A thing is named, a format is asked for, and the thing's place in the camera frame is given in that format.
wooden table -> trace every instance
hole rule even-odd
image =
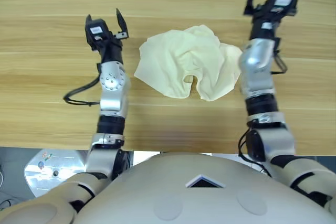
[[[246,0],[0,0],[0,146],[87,149],[99,108],[62,96],[91,81],[99,60],[86,44],[85,16],[117,31],[115,8],[131,38],[123,58],[131,76],[125,149],[237,152],[246,110],[237,86],[206,102],[164,97],[133,74],[139,46],[170,29],[205,24],[222,42],[242,47],[251,28]],[[289,71],[274,77],[279,106],[303,155],[336,154],[336,0],[299,0],[278,35]],[[98,100],[97,86],[78,98]]]

vent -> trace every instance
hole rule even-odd
[[[197,177],[190,180],[187,184],[185,184],[187,188],[224,188],[225,185],[219,183],[205,175],[198,175]]]

wire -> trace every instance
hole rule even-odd
[[[247,131],[240,137],[239,139],[239,142],[238,142],[238,156],[240,158],[242,158],[245,162],[248,162],[248,163],[251,163],[251,164],[255,164],[255,165],[258,165],[260,168],[262,168],[266,174],[269,176],[269,177],[272,177],[271,174],[269,173],[269,171],[267,171],[267,169],[265,168],[264,165],[258,163],[258,162],[254,162],[250,159],[248,159],[247,157],[244,156],[243,152],[242,152],[242,149],[244,144],[246,144],[246,140],[243,141],[244,137],[246,136],[246,134],[251,130],[251,128],[248,128]]]
[[[66,102],[66,103],[69,103],[69,104],[72,104],[72,105],[87,105],[87,106],[92,106],[92,105],[98,105],[100,104],[99,102],[87,102],[87,101],[79,101],[79,100],[73,100],[71,99],[70,97],[75,95],[75,94],[78,94],[80,92],[83,92],[89,88],[92,88],[94,85],[96,85],[98,82],[99,82],[99,77],[100,77],[100,74],[93,80],[91,81],[90,83],[80,87],[80,88],[76,88],[74,90],[71,90],[70,92],[68,92],[64,97],[63,97],[63,100]]]
[[[8,202],[10,207],[12,206],[11,199],[6,199],[6,200],[2,201],[2,202],[0,203],[0,206],[1,206],[3,203],[5,203],[5,202]]]
[[[271,74],[282,74],[282,73],[286,73],[287,70],[288,70],[287,65],[281,59],[279,52],[280,52],[280,50],[276,50],[275,51],[275,53],[274,53],[274,61],[277,64],[277,66],[280,68],[281,71],[272,71]]]
[[[1,183],[0,183],[0,188],[1,188],[2,184],[4,183],[4,175],[2,174],[1,171],[0,171],[0,175],[1,175]]]

towel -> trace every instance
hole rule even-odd
[[[195,76],[201,99],[214,101],[234,88],[241,54],[238,47],[221,43],[205,25],[170,30],[140,46],[134,76],[172,98],[187,98]]]

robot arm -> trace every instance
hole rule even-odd
[[[102,86],[100,103],[69,99],[72,94],[84,90],[83,88],[71,91],[65,96],[65,100],[70,104],[100,104],[97,132],[92,137],[86,172],[72,176],[41,197],[4,210],[0,215],[1,224],[73,223],[85,204],[130,166],[130,153],[121,149],[124,143],[123,130],[130,80],[123,68],[120,40],[128,38],[128,31],[119,10],[117,18],[122,31],[115,35],[109,31],[104,20],[92,20],[90,15],[86,19],[87,42],[92,50],[97,50],[101,56],[101,63],[98,64],[99,81]]]
[[[101,56],[99,80],[102,87],[97,132],[92,137],[86,171],[102,173],[111,180],[127,169],[130,162],[129,153],[120,149],[124,144],[127,94],[131,84],[121,57],[121,39],[128,38],[128,30],[118,9],[117,19],[122,31],[115,35],[104,20],[92,20],[90,15],[85,26],[88,44]]]
[[[275,33],[283,17],[295,15],[297,0],[267,0],[256,8],[252,1],[247,1],[244,14],[253,17],[253,28],[239,61],[241,90],[248,113],[249,130],[245,136],[248,155],[254,162],[262,163],[274,179],[314,200],[336,217],[336,174],[313,160],[295,155],[295,139],[275,97],[271,63],[274,58],[277,63],[280,59],[280,38]]]

